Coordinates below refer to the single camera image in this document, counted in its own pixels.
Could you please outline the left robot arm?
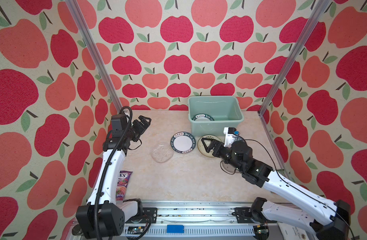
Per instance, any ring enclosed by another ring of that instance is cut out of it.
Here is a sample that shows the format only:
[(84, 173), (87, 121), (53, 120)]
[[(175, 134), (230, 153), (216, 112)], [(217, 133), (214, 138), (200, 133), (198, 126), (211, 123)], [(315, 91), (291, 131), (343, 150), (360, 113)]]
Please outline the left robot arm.
[(116, 195), (120, 171), (131, 142), (138, 142), (151, 124), (151, 119), (120, 113), (112, 116), (112, 130), (103, 143), (103, 162), (87, 204), (79, 206), (76, 219), (86, 239), (101, 240), (120, 236), (130, 219), (145, 218), (140, 199), (117, 205)]

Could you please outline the small green-rim plate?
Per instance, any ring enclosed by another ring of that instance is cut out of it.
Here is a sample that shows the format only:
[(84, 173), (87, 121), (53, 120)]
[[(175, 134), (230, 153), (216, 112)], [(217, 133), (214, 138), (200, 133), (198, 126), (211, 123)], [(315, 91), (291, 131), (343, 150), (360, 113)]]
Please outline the small green-rim plate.
[(172, 136), (170, 144), (175, 152), (179, 154), (187, 154), (194, 150), (196, 140), (191, 133), (178, 132)]
[(207, 114), (197, 114), (197, 115), (194, 115), (191, 119), (193, 121), (198, 121), (198, 122), (214, 121), (214, 118)]

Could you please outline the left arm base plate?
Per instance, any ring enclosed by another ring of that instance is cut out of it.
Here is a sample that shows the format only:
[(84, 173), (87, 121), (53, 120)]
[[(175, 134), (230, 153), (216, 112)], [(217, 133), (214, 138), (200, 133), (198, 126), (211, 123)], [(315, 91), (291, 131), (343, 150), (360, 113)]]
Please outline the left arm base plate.
[(126, 224), (146, 224), (148, 220), (151, 220), (152, 224), (155, 224), (158, 216), (158, 208), (143, 208), (143, 214), (141, 217), (131, 217), (126, 221)]

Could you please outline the blue patterned small plate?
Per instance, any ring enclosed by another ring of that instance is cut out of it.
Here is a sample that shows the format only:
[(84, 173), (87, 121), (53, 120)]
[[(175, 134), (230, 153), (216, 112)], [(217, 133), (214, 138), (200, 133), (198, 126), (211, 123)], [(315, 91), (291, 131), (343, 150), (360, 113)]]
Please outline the blue patterned small plate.
[(236, 135), (233, 135), (232, 136), (232, 143), (234, 143), (234, 142), (237, 142), (237, 141), (244, 141), (244, 138), (243, 137), (241, 137), (241, 136), (236, 136)]

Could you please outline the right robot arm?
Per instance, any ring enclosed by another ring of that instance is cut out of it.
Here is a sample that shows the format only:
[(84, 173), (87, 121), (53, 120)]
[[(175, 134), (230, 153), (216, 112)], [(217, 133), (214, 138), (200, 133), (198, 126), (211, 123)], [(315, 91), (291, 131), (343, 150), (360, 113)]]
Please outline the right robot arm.
[(350, 205), (318, 196), (285, 178), (271, 166), (252, 156), (252, 148), (244, 140), (230, 147), (215, 139), (203, 138), (207, 153), (220, 158), (241, 172), (250, 184), (275, 193), (288, 200), (294, 208), (257, 197), (250, 207), (251, 216), (262, 223), (265, 220), (284, 223), (313, 234), (318, 240), (347, 240), (351, 234)]

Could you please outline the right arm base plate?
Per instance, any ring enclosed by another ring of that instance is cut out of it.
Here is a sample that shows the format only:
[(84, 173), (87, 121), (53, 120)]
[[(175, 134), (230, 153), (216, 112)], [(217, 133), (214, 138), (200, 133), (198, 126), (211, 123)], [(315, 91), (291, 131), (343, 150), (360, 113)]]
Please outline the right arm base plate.
[(234, 208), (232, 215), (239, 224), (277, 223), (277, 221), (268, 220), (261, 212), (251, 210), (250, 207)]

